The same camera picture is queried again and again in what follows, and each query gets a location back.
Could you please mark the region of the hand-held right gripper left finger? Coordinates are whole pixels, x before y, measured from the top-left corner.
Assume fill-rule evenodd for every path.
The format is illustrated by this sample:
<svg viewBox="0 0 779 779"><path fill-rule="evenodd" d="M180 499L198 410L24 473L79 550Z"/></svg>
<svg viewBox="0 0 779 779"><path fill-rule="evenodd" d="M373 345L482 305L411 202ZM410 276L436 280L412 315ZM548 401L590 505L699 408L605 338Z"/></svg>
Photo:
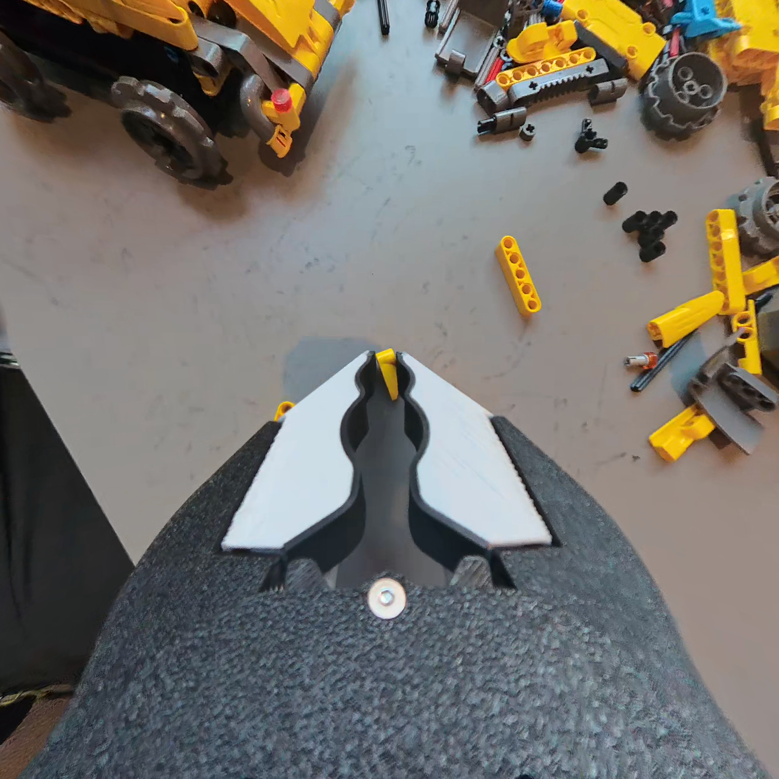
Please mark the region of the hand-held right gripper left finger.
<svg viewBox="0 0 779 779"><path fill-rule="evenodd" d="M365 351L287 411L220 543L322 572L356 549L366 522L357 450L369 430L375 351Z"/></svg>

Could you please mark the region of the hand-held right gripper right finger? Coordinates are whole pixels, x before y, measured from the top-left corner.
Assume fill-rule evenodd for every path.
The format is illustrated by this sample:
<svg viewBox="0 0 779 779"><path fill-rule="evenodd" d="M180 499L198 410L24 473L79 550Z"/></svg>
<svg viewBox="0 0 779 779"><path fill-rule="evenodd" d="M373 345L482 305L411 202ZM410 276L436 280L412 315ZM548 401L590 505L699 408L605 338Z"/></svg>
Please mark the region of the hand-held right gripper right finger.
<svg viewBox="0 0 779 779"><path fill-rule="evenodd" d="M553 545L553 531L493 423L493 414L406 352L396 354L404 433L414 448L408 525L445 570L478 557Z"/></svg>

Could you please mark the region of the small yellow wedge piece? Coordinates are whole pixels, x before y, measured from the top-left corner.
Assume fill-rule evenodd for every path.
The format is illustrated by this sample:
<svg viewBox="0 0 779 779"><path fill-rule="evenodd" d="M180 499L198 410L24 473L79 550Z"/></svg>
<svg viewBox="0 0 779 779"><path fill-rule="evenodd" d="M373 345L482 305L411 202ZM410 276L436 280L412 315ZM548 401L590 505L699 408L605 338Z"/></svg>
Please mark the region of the small yellow wedge piece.
<svg viewBox="0 0 779 779"><path fill-rule="evenodd" d="M393 348L387 348L375 353L378 370L383 378L387 393L391 401L398 400L400 390L397 372L396 352Z"/></svg>

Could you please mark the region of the yellow brick toy car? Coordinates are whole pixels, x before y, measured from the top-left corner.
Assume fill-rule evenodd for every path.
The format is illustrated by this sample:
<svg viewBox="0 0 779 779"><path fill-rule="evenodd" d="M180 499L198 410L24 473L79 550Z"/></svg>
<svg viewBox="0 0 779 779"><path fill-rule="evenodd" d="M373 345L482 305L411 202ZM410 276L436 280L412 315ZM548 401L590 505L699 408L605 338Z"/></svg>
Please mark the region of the yellow brick toy car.
<svg viewBox="0 0 779 779"><path fill-rule="evenodd" d="M112 104L155 166L229 184L217 138L252 133L283 159L351 1L11 1L2 106L52 123L62 88Z"/></svg>

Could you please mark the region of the grey desk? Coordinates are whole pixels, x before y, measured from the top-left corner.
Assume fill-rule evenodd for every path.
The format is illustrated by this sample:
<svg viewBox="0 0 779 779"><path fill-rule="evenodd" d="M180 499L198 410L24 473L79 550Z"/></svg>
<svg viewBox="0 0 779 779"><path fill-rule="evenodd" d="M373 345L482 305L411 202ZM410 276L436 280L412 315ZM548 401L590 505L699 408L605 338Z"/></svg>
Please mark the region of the grey desk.
<svg viewBox="0 0 779 779"><path fill-rule="evenodd" d="M180 185L104 103L52 125L2 111L2 310L11 347L132 561L285 399L367 349L406 350L509 418L619 523L720 707L777 777L777 415L752 456L665 463L648 436L715 350L716 319L641 394L625 356L709 290L704 221L764 170L749 94L661 142L631 89L542 103L534 141L479 139L434 63L423 2L357 2L282 161L219 142L234 176ZM625 197L607 207L617 181ZM622 222L677 212L639 260ZM495 258L513 236L542 308Z"/></svg>

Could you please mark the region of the yellow brick panel piece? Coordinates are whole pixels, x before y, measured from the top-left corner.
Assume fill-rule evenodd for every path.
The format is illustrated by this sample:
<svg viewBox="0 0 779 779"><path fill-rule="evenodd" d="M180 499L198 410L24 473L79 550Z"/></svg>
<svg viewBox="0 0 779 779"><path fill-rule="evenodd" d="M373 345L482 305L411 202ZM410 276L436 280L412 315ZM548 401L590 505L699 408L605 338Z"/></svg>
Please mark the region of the yellow brick panel piece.
<svg viewBox="0 0 779 779"><path fill-rule="evenodd" d="M700 440L716 429L712 419L697 405L692 404L650 434L648 443L665 462L677 462Z"/></svg>

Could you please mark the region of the short yellow brick beam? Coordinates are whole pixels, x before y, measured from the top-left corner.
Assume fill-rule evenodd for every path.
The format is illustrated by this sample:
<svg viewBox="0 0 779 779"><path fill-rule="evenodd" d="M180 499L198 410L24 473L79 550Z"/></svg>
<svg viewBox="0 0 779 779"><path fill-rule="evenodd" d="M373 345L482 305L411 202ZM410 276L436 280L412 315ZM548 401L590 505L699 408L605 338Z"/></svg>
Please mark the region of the short yellow brick beam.
<svg viewBox="0 0 779 779"><path fill-rule="evenodd" d="M521 316L530 318L539 313L542 304L516 239L503 236L495 247L495 258L508 284L514 304Z"/></svg>

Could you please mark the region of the thin black axle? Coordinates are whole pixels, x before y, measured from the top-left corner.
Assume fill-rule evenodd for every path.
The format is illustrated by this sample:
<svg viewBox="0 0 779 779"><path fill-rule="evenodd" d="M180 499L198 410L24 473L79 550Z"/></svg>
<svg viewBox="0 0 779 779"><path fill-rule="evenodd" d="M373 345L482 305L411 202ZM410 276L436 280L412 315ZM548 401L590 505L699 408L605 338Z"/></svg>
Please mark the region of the thin black axle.
<svg viewBox="0 0 779 779"><path fill-rule="evenodd" d="M690 334L687 334L675 344L664 348L658 353L657 361L653 367L644 370L639 374L629 385L629 389L634 394L642 393L649 384L651 384L657 376L665 369L676 355L687 345L687 343L698 334L698 330L693 330Z"/></svg>

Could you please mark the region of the person's dark clothing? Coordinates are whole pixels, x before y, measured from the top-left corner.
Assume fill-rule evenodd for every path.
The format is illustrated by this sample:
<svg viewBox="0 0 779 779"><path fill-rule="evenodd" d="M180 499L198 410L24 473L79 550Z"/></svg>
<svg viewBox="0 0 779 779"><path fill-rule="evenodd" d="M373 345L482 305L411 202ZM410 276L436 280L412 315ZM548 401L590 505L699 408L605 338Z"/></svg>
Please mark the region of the person's dark clothing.
<svg viewBox="0 0 779 779"><path fill-rule="evenodd" d="M42 749L132 568L27 377L2 348L2 777L18 777Z"/></svg>

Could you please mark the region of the dark grey curved panel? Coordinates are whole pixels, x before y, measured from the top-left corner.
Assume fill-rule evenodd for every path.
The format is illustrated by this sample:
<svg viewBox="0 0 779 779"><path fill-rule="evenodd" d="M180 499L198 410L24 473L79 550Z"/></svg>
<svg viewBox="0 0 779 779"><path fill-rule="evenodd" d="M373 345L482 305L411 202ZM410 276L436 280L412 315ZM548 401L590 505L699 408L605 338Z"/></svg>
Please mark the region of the dark grey curved panel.
<svg viewBox="0 0 779 779"><path fill-rule="evenodd" d="M777 410L778 395L762 378L739 367L726 344L710 356L687 384L699 409L726 439L746 455L753 454L764 427L753 412Z"/></svg>

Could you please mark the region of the grey toy wheel hub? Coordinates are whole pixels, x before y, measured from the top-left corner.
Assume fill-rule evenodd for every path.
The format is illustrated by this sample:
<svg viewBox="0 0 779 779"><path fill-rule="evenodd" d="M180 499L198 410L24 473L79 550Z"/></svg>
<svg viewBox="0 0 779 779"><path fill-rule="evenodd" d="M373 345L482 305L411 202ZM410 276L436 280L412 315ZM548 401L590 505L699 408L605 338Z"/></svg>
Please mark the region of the grey toy wheel hub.
<svg viewBox="0 0 779 779"><path fill-rule="evenodd" d="M726 200L735 212L742 253L771 258L778 253L778 180L765 177Z"/></svg>

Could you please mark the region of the pile of small brick parts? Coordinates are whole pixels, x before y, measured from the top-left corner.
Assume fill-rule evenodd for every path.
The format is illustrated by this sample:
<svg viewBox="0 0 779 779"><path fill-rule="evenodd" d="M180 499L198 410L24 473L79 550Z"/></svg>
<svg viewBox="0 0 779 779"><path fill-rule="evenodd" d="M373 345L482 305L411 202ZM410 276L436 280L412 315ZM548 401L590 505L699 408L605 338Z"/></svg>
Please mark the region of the pile of small brick parts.
<svg viewBox="0 0 779 779"><path fill-rule="evenodd" d="M645 81L667 44L641 2L425 2L424 28L439 71L473 86L475 136L527 144L534 107L575 93L592 108L613 104Z"/></svg>

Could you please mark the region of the black toy wheel hub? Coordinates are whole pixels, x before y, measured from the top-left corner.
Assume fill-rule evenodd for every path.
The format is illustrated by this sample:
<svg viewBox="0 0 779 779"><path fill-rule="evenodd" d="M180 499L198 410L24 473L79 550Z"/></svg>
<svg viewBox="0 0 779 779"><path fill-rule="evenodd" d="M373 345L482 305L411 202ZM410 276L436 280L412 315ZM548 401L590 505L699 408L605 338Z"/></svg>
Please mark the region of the black toy wheel hub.
<svg viewBox="0 0 779 779"><path fill-rule="evenodd" d="M640 95L642 122L663 140L686 140L715 120L726 90L725 74L707 54L662 55Z"/></svg>

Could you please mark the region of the bundle of yellow beams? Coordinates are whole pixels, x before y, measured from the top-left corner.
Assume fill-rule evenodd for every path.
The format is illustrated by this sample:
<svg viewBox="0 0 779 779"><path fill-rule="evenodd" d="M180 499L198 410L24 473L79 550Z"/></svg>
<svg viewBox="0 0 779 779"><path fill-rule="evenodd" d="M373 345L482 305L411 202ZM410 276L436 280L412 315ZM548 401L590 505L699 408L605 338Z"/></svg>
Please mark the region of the bundle of yellow beams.
<svg viewBox="0 0 779 779"><path fill-rule="evenodd" d="M716 1L719 17L741 28L706 45L730 84L758 84L763 98L764 129L778 131L778 2Z"/></svg>

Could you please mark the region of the blue brick separator tool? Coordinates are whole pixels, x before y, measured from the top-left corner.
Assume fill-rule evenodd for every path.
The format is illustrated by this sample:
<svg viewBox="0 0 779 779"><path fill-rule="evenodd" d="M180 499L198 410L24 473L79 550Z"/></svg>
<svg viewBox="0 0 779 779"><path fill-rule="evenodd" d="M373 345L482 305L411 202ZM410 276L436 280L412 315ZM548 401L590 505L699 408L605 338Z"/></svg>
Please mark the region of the blue brick separator tool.
<svg viewBox="0 0 779 779"><path fill-rule="evenodd" d="M714 39L742 29L735 19L717 14L715 1L677 2L669 24L680 29L685 38Z"/></svg>

